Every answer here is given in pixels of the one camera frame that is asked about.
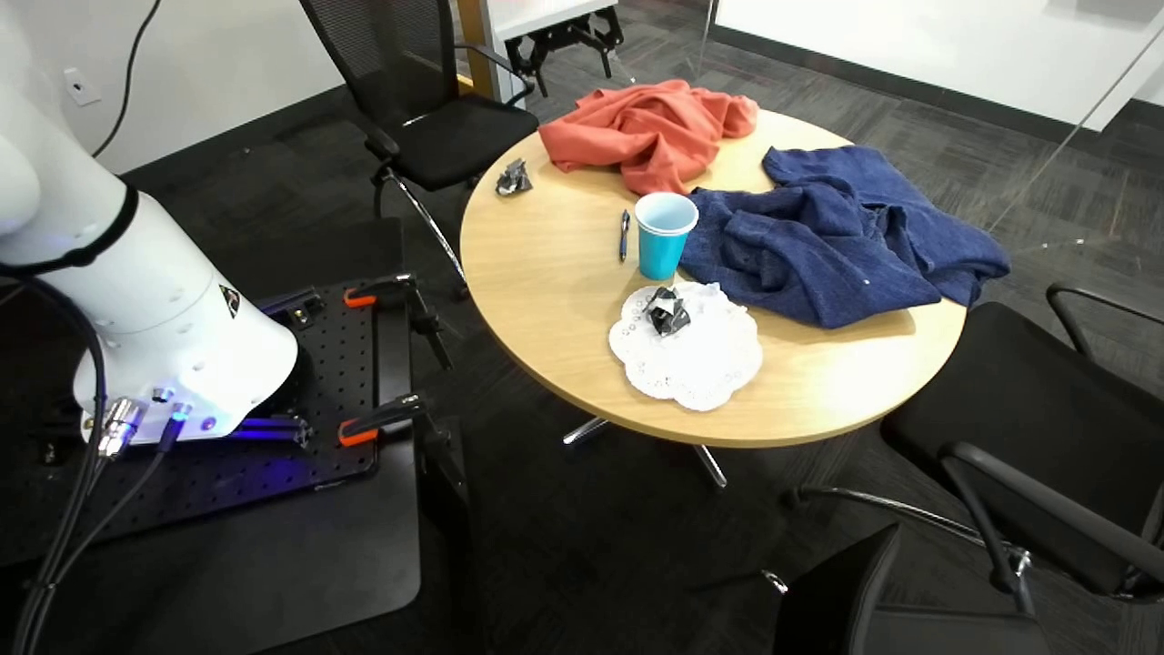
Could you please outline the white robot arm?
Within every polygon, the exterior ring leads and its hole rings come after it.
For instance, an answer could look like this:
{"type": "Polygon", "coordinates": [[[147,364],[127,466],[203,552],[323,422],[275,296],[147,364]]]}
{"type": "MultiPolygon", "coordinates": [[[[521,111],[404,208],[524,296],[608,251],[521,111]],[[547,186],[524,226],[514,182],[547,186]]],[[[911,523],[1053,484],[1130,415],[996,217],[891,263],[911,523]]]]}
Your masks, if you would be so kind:
{"type": "Polygon", "coordinates": [[[0,265],[95,330],[73,396],[101,455],[228,437],[298,364],[298,339],[78,143],[16,0],[0,9],[0,265]]]}

